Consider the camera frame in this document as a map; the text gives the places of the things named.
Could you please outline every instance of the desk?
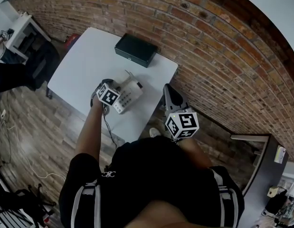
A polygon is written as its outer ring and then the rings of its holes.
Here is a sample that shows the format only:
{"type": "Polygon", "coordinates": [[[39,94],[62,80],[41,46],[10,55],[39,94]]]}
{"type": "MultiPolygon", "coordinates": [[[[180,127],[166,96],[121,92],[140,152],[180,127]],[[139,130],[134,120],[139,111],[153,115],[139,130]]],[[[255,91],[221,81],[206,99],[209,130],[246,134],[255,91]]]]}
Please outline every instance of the desk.
{"type": "Polygon", "coordinates": [[[261,216],[270,197],[267,196],[271,186],[277,186],[288,160],[286,152],[281,164],[274,162],[279,142],[271,134],[268,136],[231,135],[232,139],[263,142],[264,147],[249,183],[243,190],[245,210],[238,228],[251,228],[261,216]]]}
{"type": "Polygon", "coordinates": [[[88,115],[91,94],[104,78],[110,78],[118,70],[132,72],[144,88],[143,95],[121,115],[110,107],[106,120],[114,134],[133,142],[141,135],[162,97],[164,85],[170,82],[178,65],[159,54],[148,68],[129,61],[115,53],[119,39],[119,36],[88,28],[62,60],[48,87],[88,115]]]}
{"type": "Polygon", "coordinates": [[[39,27],[38,24],[36,24],[36,22],[32,19],[32,16],[24,13],[22,16],[20,16],[15,22],[14,24],[10,27],[12,30],[14,30],[13,35],[11,36],[11,38],[4,42],[5,47],[10,50],[13,53],[18,54],[19,56],[21,56],[23,59],[27,60],[28,57],[26,55],[24,55],[21,51],[19,51],[16,47],[15,47],[15,43],[17,42],[17,40],[19,39],[21,33],[23,32],[23,30],[28,26],[28,24],[31,24],[46,40],[51,41],[51,39],[46,35],[46,33],[39,27]]]}

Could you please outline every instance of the power outlet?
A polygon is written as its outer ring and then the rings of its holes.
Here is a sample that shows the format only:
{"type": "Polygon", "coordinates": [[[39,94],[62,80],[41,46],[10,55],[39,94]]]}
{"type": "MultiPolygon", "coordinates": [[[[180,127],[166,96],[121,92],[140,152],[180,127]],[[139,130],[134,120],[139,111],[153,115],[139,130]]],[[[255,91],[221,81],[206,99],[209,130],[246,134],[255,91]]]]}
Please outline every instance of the power outlet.
{"type": "Polygon", "coordinates": [[[5,117],[5,114],[6,114],[6,110],[4,109],[2,114],[1,114],[1,118],[3,119],[5,117]]]}

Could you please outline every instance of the red object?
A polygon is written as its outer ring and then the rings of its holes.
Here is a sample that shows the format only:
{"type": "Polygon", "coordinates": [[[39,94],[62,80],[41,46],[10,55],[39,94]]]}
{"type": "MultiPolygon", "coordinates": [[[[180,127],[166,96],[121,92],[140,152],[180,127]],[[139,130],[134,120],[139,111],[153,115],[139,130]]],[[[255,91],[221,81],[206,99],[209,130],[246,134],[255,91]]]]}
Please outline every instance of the red object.
{"type": "Polygon", "coordinates": [[[75,44],[75,42],[79,39],[80,35],[72,34],[65,43],[65,48],[67,50],[71,49],[71,47],[75,44]]]}

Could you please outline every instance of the black shirt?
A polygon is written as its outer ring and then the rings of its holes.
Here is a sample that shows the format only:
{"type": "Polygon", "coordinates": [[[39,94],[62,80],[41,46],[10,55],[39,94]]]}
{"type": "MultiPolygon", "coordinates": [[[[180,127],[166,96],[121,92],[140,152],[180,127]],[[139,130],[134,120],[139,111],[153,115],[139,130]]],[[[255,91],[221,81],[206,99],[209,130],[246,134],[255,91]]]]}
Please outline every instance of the black shirt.
{"type": "MultiPolygon", "coordinates": [[[[240,217],[244,210],[241,191],[224,167],[212,169],[222,176],[224,185],[235,190],[240,217]]],[[[152,200],[178,207],[191,223],[220,225],[221,204],[213,171],[198,170],[168,138],[159,136],[124,144],[115,152],[109,171],[102,174],[97,160],[88,154],[73,158],[59,197],[61,221],[66,228],[70,227],[77,191],[96,179],[101,187],[102,228],[124,227],[152,200]]],[[[80,199],[75,227],[93,227],[94,201],[87,195],[80,199]]]]}

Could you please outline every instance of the shoe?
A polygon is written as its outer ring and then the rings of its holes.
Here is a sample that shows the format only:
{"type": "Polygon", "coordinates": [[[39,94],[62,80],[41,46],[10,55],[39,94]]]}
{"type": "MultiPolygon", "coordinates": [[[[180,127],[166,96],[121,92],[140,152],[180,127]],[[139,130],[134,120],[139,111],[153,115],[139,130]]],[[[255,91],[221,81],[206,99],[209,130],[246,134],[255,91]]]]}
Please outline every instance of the shoe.
{"type": "Polygon", "coordinates": [[[156,136],[161,136],[160,131],[155,127],[150,128],[149,134],[151,138],[155,138],[156,136]]]}

